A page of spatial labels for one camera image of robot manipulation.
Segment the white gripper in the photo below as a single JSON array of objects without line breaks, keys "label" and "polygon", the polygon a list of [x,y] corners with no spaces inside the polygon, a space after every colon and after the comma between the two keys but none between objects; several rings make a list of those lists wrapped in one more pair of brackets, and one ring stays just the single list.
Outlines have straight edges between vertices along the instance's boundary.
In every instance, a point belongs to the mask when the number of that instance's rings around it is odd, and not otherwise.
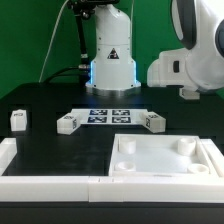
[{"label": "white gripper", "polygon": [[189,51],[185,48],[163,51],[147,71],[149,87],[178,86],[189,91],[196,91],[198,86],[187,73],[186,58]]}]

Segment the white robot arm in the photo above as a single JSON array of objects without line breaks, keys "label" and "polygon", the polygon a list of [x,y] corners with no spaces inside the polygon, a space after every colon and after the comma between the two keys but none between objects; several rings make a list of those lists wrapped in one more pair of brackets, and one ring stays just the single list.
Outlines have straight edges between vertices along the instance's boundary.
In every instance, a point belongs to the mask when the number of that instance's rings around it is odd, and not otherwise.
[{"label": "white robot arm", "polygon": [[[170,10],[183,47],[159,54],[148,68],[147,85],[183,92],[224,88],[224,0],[171,0]],[[97,53],[86,87],[101,94],[138,88],[129,17],[109,1],[95,3],[95,17]]]}]

